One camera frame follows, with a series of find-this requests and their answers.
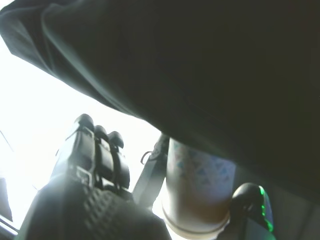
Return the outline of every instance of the cup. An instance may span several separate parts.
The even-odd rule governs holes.
[[[229,220],[236,165],[170,139],[162,210],[187,239],[212,239]]]

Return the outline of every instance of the black strap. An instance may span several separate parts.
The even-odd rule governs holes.
[[[136,204],[149,208],[160,193],[167,172],[170,138],[161,134],[132,192]]]

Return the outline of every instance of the green led strip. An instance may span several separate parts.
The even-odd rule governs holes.
[[[259,186],[259,188],[260,188],[260,193],[261,193],[261,195],[262,195],[263,197],[265,197],[265,190],[264,190],[264,188],[263,188],[262,186]],[[262,216],[264,217],[264,221],[266,222],[266,224],[267,224],[267,226],[268,226],[268,228],[269,228],[269,232],[272,233],[273,230],[274,230],[274,226],[272,225],[271,222],[269,222],[269,221],[265,218],[265,216],[266,216],[266,206],[265,206],[265,205],[262,205],[262,206],[261,206],[261,209],[262,209]]]

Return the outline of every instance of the white cup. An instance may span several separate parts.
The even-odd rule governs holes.
[[[229,220],[236,165],[170,139],[166,194],[167,225],[187,239],[212,239]]]

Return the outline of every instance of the textured palm grip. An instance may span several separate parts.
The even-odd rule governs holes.
[[[34,199],[19,240],[169,240],[160,218],[111,191],[67,176],[50,181]]]

